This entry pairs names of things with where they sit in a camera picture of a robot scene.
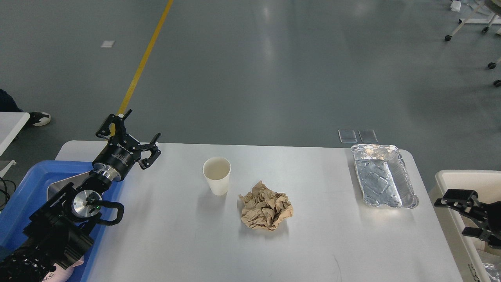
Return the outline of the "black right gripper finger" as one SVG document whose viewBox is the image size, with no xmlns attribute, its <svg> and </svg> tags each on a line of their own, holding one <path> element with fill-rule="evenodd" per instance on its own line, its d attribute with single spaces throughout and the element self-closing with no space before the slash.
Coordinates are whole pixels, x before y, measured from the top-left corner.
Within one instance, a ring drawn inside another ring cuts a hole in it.
<svg viewBox="0 0 501 282">
<path fill-rule="evenodd" d="M 474 190 L 448 189 L 435 200 L 434 207 L 449 208 L 471 220 L 483 220 L 484 212 Z"/>
<path fill-rule="evenodd" d="M 479 240 L 487 239 L 487 233 L 485 229 L 482 228 L 474 228 L 474 227 L 465 227 L 462 230 L 462 235 L 467 237 L 472 237 Z"/>
</svg>

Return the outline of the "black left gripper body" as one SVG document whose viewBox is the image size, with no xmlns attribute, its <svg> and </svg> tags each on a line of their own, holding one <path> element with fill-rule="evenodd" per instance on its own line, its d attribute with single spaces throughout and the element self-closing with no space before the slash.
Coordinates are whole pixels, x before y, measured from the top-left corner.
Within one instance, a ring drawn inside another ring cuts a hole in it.
<svg viewBox="0 0 501 282">
<path fill-rule="evenodd" d="M 92 169 L 110 181 L 123 181 L 140 159 L 139 141 L 109 141 L 92 162 Z"/>
</svg>

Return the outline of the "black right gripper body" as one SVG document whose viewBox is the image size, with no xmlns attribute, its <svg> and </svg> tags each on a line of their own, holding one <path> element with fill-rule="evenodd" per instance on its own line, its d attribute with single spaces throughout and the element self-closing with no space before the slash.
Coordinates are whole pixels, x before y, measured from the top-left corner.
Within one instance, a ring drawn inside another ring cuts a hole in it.
<svg viewBox="0 0 501 282">
<path fill-rule="evenodd" d="M 501 228 L 501 202 L 481 203 L 476 205 L 481 213 L 482 220 L 478 239 L 486 242 L 488 246 L 494 249 L 500 248 L 500 228 Z"/>
</svg>

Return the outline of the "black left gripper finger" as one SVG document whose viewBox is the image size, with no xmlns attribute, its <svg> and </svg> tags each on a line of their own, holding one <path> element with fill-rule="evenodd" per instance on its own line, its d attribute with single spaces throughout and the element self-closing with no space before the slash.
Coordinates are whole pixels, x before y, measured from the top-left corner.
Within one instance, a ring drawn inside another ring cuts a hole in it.
<svg viewBox="0 0 501 282">
<path fill-rule="evenodd" d="M 150 152 L 150 156 L 147 158 L 141 158 L 137 160 L 139 163 L 139 166 L 141 169 L 145 170 L 147 168 L 150 168 L 152 164 L 156 161 L 156 159 L 161 155 L 161 150 L 158 148 L 158 139 L 161 136 L 161 133 L 157 133 L 153 139 L 150 141 L 150 143 L 144 144 L 144 145 L 136 145 L 135 150 L 137 152 L 143 153 L 143 152 Z"/>
<path fill-rule="evenodd" d="M 105 139 L 107 141 L 119 140 L 124 141 L 127 139 L 126 127 L 124 121 L 131 114 L 133 110 L 129 109 L 125 114 L 110 114 L 104 120 L 102 125 L 96 132 L 97 138 Z"/>
</svg>

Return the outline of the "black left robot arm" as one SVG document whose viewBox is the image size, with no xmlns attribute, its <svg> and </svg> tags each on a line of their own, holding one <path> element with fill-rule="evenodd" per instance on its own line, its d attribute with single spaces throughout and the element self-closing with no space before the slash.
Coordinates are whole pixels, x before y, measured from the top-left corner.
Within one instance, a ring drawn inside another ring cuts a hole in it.
<svg viewBox="0 0 501 282">
<path fill-rule="evenodd" d="M 41 282 L 57 267 L 70 268 L 93 246 L 90 234 L 97 225 L 122 221 L 124 205 L 104 200 L 104 193 L 123 181 L 134 164 L 145 170 L 161 155 L 160 133 L 143 145 L 127 133 L 124 122 L 131 112 L 110 114 L 97 130 L 96 136 L 107 144 L 82 182 L 69 178 L 30 215 L 23 229 L 26 241 L 1 261 L 2 282 Z"/>
</svg>

